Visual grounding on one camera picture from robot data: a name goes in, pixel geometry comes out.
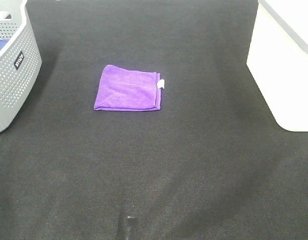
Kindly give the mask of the purple towel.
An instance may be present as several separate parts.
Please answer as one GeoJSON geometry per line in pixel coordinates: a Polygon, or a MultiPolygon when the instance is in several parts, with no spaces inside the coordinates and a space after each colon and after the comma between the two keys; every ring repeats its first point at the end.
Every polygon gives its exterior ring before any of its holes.
{"type": "Polygon", "coordinates": [[[147,112],[161,109],[165,80],[158,72],[107,65],[101,74],[94,110],[147,112]]]}

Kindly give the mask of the white laundry basket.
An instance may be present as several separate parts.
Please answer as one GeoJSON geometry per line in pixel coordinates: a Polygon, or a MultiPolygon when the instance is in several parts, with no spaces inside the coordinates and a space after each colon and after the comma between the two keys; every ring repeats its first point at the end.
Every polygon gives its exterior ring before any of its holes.
{"type": "Polygon", "coordinates": [[[258,1],[246,65],[277,124],[308,132],[308,0],[258,1]]]}

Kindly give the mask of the grey perforated laundry basket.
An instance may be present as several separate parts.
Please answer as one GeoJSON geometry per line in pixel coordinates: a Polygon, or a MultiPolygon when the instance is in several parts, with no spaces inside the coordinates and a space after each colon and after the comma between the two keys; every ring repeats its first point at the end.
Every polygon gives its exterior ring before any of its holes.
{"type": "Polygon", "coordinates": [[[8,40],[0,57],[0,133],[27,99],[42,65],[25,0],[0,0],[0,39],[8,40]]]}

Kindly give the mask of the black table cloth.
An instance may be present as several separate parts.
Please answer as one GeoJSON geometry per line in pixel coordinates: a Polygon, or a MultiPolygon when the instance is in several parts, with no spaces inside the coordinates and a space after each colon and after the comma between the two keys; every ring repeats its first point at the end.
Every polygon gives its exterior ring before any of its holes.
{"type": "Polygon", "coordinates": [[[30,0],[39,76],[0,134],[0,240],[308,240],[308,132],[246,66],[255,0],[30,0]],[[155,111],[94,110],[107,65],[155,111]]]}

